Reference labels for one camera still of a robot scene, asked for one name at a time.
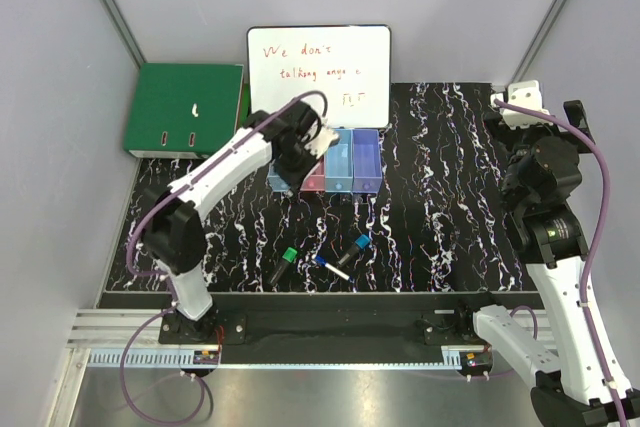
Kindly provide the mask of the light blue bin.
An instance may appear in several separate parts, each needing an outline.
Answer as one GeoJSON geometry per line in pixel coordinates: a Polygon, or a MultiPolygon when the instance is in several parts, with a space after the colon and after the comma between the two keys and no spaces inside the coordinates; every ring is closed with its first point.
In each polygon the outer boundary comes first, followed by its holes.
{"type": "Polygon", "coordinates": [[[276,172],[274,163],[269,165],[267,181],[273,192],[286,193],[289,191],[289,185],[276,172]]]}
{"type": "Polygon", "coordinates": [[[325,155],[325,190],[332,193],[350,193],[353,186],[352,131],[338,129],[339,141],[325,155]]]}

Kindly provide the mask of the pink bin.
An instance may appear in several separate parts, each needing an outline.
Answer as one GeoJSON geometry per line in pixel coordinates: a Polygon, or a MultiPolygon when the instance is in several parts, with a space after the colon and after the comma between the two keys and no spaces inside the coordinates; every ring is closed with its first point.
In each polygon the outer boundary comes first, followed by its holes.
{"type": "Polygon", "coordinates": [[[304,180],[301,192],[324,192],[325,191],[325,166],[321,160],[304,180]]]}

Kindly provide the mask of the black marker green cap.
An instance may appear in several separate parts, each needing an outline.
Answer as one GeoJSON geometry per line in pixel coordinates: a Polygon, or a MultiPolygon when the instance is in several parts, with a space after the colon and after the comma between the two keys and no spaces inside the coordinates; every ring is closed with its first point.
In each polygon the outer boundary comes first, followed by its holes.
{"type": "Polygon", "coordinates": [[[295,248],[287,248],[276,263],[276,266],[270,277],[268,278],[267,283],[271,286],[276,285],[283,274],[296,263],[297,256],[298,251],[295,248]]]}

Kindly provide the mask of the white pen blue cap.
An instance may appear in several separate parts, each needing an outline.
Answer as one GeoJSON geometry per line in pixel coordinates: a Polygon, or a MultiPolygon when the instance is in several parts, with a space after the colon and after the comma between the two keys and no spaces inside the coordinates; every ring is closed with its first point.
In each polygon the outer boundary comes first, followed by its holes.
{"type": "Polygon", "coordinates": [[[331,265],[329,262],[327,262],[321,256],[316,255],[314,257],[314,261],[319,266],[326,268],[327,270],[329,270],[330,272],[334,273],[336,276],[340,277],[341,279],[343,279],[343,280],[345,280],[347,282],[351,282],[352,281],[352,278],[347,273],[345,273],[342,270],[338,269],[337,267],[331,265]]]}

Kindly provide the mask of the black marker blue cap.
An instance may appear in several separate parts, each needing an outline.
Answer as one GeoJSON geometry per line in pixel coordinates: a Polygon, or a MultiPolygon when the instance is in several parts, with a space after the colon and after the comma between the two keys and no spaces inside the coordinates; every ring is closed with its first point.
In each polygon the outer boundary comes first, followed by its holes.
{"type": "Polygon", "coordinates": [[[370,244],[371,239],[367,235],[360,235],[354,243],[342,254],[337,261],[338,267],[344,267],[349,265],[354,259],[356,259],[360,253],[365,250],[370,244]]]}

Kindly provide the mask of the white dry-erase board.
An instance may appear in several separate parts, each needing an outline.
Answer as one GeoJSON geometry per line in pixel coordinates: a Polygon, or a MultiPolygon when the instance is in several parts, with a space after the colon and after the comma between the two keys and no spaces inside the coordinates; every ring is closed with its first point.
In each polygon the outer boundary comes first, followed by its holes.
{"type": "Polygon", "coordinates": [[[305,99],[334,128],[381,129],[389,122],[391,30],[386,25],[252,27],[248,77],[254,111],[274,113],[305,99]]]}

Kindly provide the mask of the purple bin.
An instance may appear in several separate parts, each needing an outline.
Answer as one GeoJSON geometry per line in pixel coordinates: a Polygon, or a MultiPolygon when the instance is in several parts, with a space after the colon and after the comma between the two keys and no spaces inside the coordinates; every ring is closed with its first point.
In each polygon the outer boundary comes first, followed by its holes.
{"type": "Polygon", "coordinates": [[[353,166],[352,191],[362,194],[377,194],[383,179],[379,132],[377,130],[353,130],[353,166]]]}

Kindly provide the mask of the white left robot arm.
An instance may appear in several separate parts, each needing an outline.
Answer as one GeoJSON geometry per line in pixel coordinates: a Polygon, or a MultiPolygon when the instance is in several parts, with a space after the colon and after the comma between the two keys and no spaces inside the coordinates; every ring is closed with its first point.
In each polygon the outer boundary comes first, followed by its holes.
{"type": "Polygon", "coordinates": [[[239,183],[271,165],[290,192],[300,190],[316,165],[337,143],[337,131],[308,103],[290,101],[278,112],[257,111],[217,153],[158,190],[149,190],[149,209],[129,241],[126,265],[135,268],[142,248],[155,262],[171,294],[165,323],[181,343],[213,338],[217,308],[202,265],[208,243],[204,221],[239,183]]]}

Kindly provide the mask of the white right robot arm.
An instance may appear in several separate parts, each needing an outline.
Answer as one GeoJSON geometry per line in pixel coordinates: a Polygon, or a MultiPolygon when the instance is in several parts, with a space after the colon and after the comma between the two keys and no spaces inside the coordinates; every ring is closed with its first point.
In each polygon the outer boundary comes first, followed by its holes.
{"type": "Polygon", "coordinates": [[[579,101],[565,103],[564,119],[500,98],[493,103],[485,124],[508,154],[501,186],[507,234],[538,290],[556,349],[498,304],[459,313],[455,334],[470,344],[482,339],[504,358],[528,387],[542,425],[626,426],[639,417],[639,391],[617,361],[591,278],[611,196],[605,157],[579,101]],[[583,154],[595,157],[602,178],[592,239],[568,203],[582,182],[583,154]]]}

